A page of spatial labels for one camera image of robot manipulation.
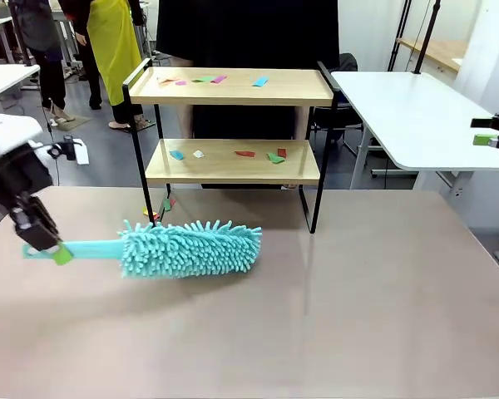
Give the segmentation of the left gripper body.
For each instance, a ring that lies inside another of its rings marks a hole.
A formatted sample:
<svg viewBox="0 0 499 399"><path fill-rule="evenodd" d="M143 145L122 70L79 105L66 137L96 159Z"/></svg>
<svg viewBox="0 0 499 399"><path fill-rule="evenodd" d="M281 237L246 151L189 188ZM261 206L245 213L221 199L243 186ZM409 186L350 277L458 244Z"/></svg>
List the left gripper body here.
<svg viewBox="0 0 499 399"><path fill-rule="evenodd" d="M34 249L50 249L57 245L57 225L41 200L21 194L9 211L18 237Z"/></svg>

